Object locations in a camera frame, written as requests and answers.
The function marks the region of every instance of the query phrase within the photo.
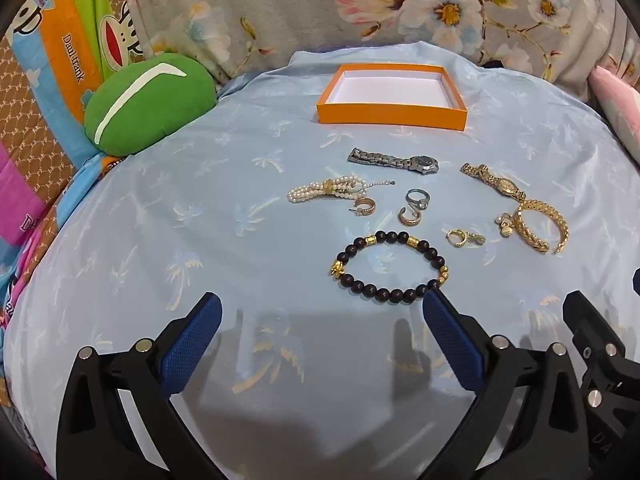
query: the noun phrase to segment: jewelry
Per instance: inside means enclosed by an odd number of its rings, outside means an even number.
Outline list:
[[[495,222],[500,226],[500,234],[505,238],[511,236],[513,230],[520,235],[520,237],[537,250],[539,253],[546,253],[549,250],[549,242],[538,238],[531,229],[529,229],[522,219],[522,212],[525,210],[539,211],[543,215],[546,215],[551,221],[556,224],[560,231],[560,242],[554,250],[554,254],[562,251],[566,243],[569,241],[569,225],[564,217],[552,206],[542,200],[527,200],[527,196],[524,191],[520,190],[511,180],[507,178],[498,178],[489,173],[489,168],[485,164],[474,167],[470,164],[464,164],[460,168],[462,173],[478,178],[485,184],[495,187],[504,196],[510,196],[517,202],[518,208],[513,215],[503,213],[495,219]]]
[[[386,288],[377,288],[372,283],[365,285],[360,280],[355,280],[353,276],[344,272],[344,266],[350,258],[358,254],[358,251],[384,242],[389,244],[395,244],[397,242],[408,245],[419,253],[424,254],[424,257],[431,262],[431,267],[438,270],[438,277],[429,280],[426,285],[418,285],[415,289],[408,288],[403,292],[399,288],[395,288],[389,292]],[[445,265],[444,258],[438,255],[438,251],[433,247],[429,247],[427,240],[418,240],[418,238],[409,236],[409,233],[406,231],[397,234],[394,231],[389,231],[388,233],[378,231],[376,234],[365,238],[356,238],[353,244],[345,247],[344,252],[338,253],[331,266],[330,273],[337,280],[340,280],[342,286],[350,288],[355,294],[362,294],[365,298],[373,298],[375,296],[381,303],[385,303],[385,301],[390,301],[391,303],[400,303],[401,301],[413,303],[416,298],[423,297],[427,293],[427,290],[440,287],[449,278],[449,268]]]
[[[518,202],[523,202],[527,197],[525,192],[521,191],[518,186],[508,178],[498,178],[489,173],[489,168],[486,164],[474,167],[471,164],[466,163],[462,168],[460,168],[460,171],[464,174],[468,174],[468,176],[482,180],[488,186],[495,187],[495,189],[504,196],[510,196]]]
[[[355,175],[328,178],[324,182],[311,182],[306,186],[298,186],[287,193],[289,202],[304,202],[322,195],[334,195],[338,198],[357,200],[367,194],[372,186],[388,186],[395,184],[395,180],[384,180],[367,184],[363,178]]]
[[[363,207],[358,209],[358,206],[368,205],[370,207]],[[349,211],[355,211],[356,216],[369,216],[376,210],[376,202],[372,198],[360,197],[356,200],[355,209],[349,209]]]
[[[549,242],[538,238],[531,229],[529,229],[523,219],[522,212],[526,210],[539,211],[543,215],[549,217],[551,221],[556,224],[560,231],[560,242],[554,249],[553,254],[558,254],[562,251],[562,248],[569,240],[569,226],[566,223],[564,217],[556,211],[549,204],[542,202],[542,200],[525,200],[521,202],[513,215],[509,213],[503,213],[501,216],[495,219],[497,224],[500,224],[500,234],[505,238],[511,236],[513,229],[520,235],[520,237],[526,241],[531,247],[537,250],[539,253],[546,253],[549,250]]]
[[[417,171],[423,175],[438,172],[438,161],[431,156],[425,155],[412,156],[411,158],[397,158],[390,155],[383,155],[383,153],[370,153],[364,152],[359,148],[353,148],[347,160],[368,166],[384,166],[385,168]]]
[[[422,213],[420,213],[420,210],[412,204],[409,204],[409,208],[411,208],[411,211],[414,212],[415,218],[410,219],[402,216],[406,211],[406,208],[403,207],[398,213],[398,220],[402,225],[406,225],[407,227],[416,227],[420,223],[420,220],[422,219]]]
[[[460,241],[459,242],[453,241],[452,240],[453,237],[460,238]],[[478,245],[482,245],[486,242],[486,238],[484,236],[476,233],[470,233],[469,231],[465,231],[464,229],[452,229],[447,233],[445,238],[454,247],[462,247],[469,240],[471,240],[472,242],[475,242]]]
[[[421,195],[424,195],[424,198],[421,198],[420,200],[416,200],[415,198],[411,198],[409,196],[411,195],[411,193],[420,193]],[[429,200],[431,200],[429,193],[427,193],[423,189],[410,189],[409,191],[406,192],[406,195],[404,196],[404,198],[409,203],[409,205],[413,205],[415,206],[414,208],[417,207],[418,209],[422,209],[422,210],[425,210],[428,208]]]

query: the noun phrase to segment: pink pillow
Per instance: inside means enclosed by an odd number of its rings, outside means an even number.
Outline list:
[[[601,66],[591,70],[589,83],[620,142],[640,164],[640,93]]]

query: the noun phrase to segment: beaded bracelet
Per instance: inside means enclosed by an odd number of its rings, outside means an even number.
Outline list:
[[[389,244],[395,244],[397,242],[408,245],[419,253],[424,254],[424,257],[431,262],[431,267],[438,270],[439,276],[437,279],[429,280],[426,285],[418,285],[415,289],[408,288],[403,292],[399,288],[395,288],[389,292],[386,288],[377,288],[372,283],[365,285],[360,280],[354,280],[353,276],[344,272],[345,264],[347,264],[349,259],[353,258],[358,251],[370,245],[381,244],[383,242]],[[418,238],[409,236],[409,233],[406,231],[397,234],[393,231],[389,231],[388,233],[378,231],[376,234],[367,236],[366,238],[356,238],[353,244],[347,245],[344,252],[336,256],[330,272],[336,279],[340,279],[342,286],[350,288],[355,294],[362,294],[365,298],[373,298],[375,296],[381,303],[385,303],[385,301],[390,301],[391,303],[400,303],[401,301],[413,303],[415,298],[423,297],[430,288],[441,286],[449,277],[449,269],[444,263],[444,258],[438,256],[438,251],[434,247],[429,247],[427,240],[418,240]]]

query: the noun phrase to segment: watch face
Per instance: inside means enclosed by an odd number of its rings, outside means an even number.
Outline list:
[[[438,171],[438,161],[430,156],[414,156],[412,164],[420,168],[423,173],[435,173]]]
[[[511,180],[501,178],[498,180],[498,190],[504,194],[515,194],[518,192],[518,187]]]

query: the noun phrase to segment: silver ring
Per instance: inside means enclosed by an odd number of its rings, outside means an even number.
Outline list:
[[[411,195],[411,193],[420,193],[421,195],[424,195],[424,198],[421,198],[420,200],[416,200],[415,198],[411,198],[409,196],[409,195]],[[427,206],[429,205],[429,200],[431,200],[431,197],[429,196],[429,193],[427,193],[423,189],[410,189],[409,191],[406,192],[405,198],[406,198],[406,201],[409,204],[413,204],[418,209],[421,209],[423,211],[425,209],[427,209]]]

